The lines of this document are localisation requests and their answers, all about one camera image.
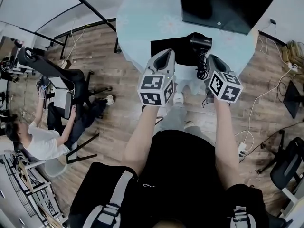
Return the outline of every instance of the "gray pants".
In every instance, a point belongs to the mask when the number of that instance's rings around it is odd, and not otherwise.
[[[199,138],[211,143],[210,138],[205,136],[198,126],[191,126],[184,129],[186,123],[186,114],[187,110],[182,103],[174,104],[164,119],[155,126],[153,135],[164,130],[179,130],[198,136]]]

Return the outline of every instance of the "hand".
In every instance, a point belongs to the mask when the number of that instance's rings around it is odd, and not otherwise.
[[[76,117],[76,105],[73,105],[70,118],[75,119],[75,117]]]
[[[38,97],[39,97],[39,99],[44,99],[44,96],[45,96],[45,92],[40,87],[38,90]]]

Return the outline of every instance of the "light blue tablecloth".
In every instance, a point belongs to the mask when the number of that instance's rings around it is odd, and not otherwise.
[[[151,58],[151,40],[201,33],[213,39],[209,53],[226,62],[236,75],[242,72],[253,56],[257,43],[253,36],[256,30],[245,36],[183,22],[180,0],[124,0],[117,13],[116,29],[126,60],[142,73]],[[198,92],[199,87],[204,87],[202,81],[196,78],[195,69],[179,64],[175,67],[176,82],[190,85],[193,94]]]

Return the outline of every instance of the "wooden floor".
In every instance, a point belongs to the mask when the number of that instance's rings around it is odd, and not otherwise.
[[[81,33],[81,31],[76,33],[74,37],[77,39]],[[79,143],[82,143],[93,134],[100,133],[99,139],[93,141],[79,153],[79,156],[97,153],[97,157],[75,163],[66,173],[51,180],[59,204],[66,214],[68,214],[73,198],[92,162],[99,161],[109,165],[119,164],[125,145],[141,114],[141,104],[136,92],[139,73],[130,62],[125,61],[122,54],[113,53],[115,39],[116,34],[105,25],[89,28],[77,42],[77,62],[74,62],[76,59],[74,51],[70,56],[71,61],[73,61],[71,68],[79,68],[85,74],[89,70],[95,72],[91,77],[91,88],[112,86],[113,91],[108,93],[115,95],[117,98],[116,102],[106,109],[103,120],[96,120],[79,141]],[[69,38],[65,49],[66,57],[73,44],[72,38]],[[54,63],[59,64],[61,48],[61,46],[54,46],[47,53],[48,58]],[[248,117],[254,99],[274,88],[280,77],[286,72],[286,67],[281,62],[279,53],[272,42],[268,41],[266,54],[263,54],[260,49],[261,41],[259,40],[254,56],[240,75],[244,91],[237,103],[230,107],[235,134],[248,128]],[[30,115],[35,111],[37,103],[35,89],[37,77],[29,76],[26,79],[23,76],[18,84],[10,85],[10,96],[13,95],[11,108],[17,113],[23,110],[27,111],[26,120],[28,122],[30,122]],[[290,78],[285,77],[283,82],[288,84],[289,80]],[[302,89],[300,83],[303,82],[302,76],[297,76],[295,81],[298,89]],[[103,96],[106,96],[106,94],[101,93],[99,95],[99,97]],[[187,120],[193,121],[208,137],[215,141],[216,115],[213,104],[208,104],[203,109],[201,103],[205,96],[191,95],[188,88],[185,88],[184,96],[185,105],[188,109]],[[170,105],[160,109],[160,115],[166,115],[169,108]],[[250,130],[255,138],[253,147],[258,146],[275,131],[301,121],[303,117],[304,111],[301,109],[297,118],[292,119],[285,106],[277,99],[276,91],[263,96],[257,100],[251,116]],[[286,129],[285,144],[296,136],[302,137],[303,129],[304,123]],[[242,133],[237,136],[237,140],[241,141],[245,136],[246,133]],[[280,136],[276,134],[266,143],[272,146],[273,150],[276,150],[279,141]],[[250,136],[246,143],[247,148],[250,148],[252,143]],[[276,215],[284,204],[285,197],[271,182],[270,171],[265,171],[261,175],[256,172],[272,158],[273,156],[266,150],[257,148],[241,162],[240,172],[246,184],[254,185],[263,191],[267,210]]]

